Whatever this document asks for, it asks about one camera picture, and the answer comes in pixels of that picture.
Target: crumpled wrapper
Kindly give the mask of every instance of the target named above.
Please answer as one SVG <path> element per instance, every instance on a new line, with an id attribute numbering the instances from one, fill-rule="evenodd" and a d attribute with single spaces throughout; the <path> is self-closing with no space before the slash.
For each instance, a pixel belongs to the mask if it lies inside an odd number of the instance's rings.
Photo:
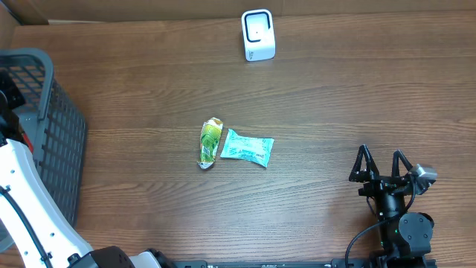
<path id="1" fill-rule="evenodd" d="M 200 135 L 200 159 L 198 160 L 201 169 L 208 169 L 215 162 L 222 130 L 223 122 L 218 118 L 211 118 L 203 123 Z"/>

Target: light blue packet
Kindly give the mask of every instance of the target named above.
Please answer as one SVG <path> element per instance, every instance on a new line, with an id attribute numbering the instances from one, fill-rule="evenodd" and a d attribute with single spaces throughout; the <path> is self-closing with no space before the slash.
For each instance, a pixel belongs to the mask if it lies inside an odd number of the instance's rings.
<path id="1" fill-rule="evenodd" d="M 273 138 L 243 137 L 234 130 L 228 129 L 220 157 L 248 160 L 267 168 L 273 143 Z"/>

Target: wall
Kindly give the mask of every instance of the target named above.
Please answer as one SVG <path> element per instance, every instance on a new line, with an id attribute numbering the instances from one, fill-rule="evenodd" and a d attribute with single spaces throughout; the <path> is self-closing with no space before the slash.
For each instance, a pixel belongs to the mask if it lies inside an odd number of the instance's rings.
<path id="1" fill-rule="evenodd" d="M 18 25 L 8 11 L 0 5 L 0 49 L 10 47 L 13 31 Z"/>
<path id="2" fill-rule="evenodd" d="M 268 8 L 275 16 L 474 10 L 474 0 L 4 0 L 29 24 L 47 20 L 119 22 L 240 17 Z"/>

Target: small white box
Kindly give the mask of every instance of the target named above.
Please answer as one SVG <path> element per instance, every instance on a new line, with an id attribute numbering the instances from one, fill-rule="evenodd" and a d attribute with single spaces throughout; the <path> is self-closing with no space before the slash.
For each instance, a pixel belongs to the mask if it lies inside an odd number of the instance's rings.
<path id="1" fill-rule="evenodd" d="M 268 60 L 276 54 L 273 17 L 266 9 L 250 10 L 241 16 L 247 61 Z"/>

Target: wet wipes packet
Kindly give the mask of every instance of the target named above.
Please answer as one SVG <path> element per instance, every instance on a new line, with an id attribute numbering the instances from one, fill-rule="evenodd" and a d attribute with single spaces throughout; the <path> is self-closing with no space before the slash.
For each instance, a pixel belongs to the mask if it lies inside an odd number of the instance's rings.
<path id="1" fill-rule="evenodd" d="M 215 162 L 222 129 L 223 122 L 218 118 L 211 118 L 203 123 L 200 135 L 200 159 L 198 160 L 201 169 L 207 169 Z"/>
<path id="2" fill-rule="evenodd" d="M 220 157 L 248 160 L 267 168 L 273 143 L 273 138 L 243 137 L 234 130 L 228 129 Z"/>

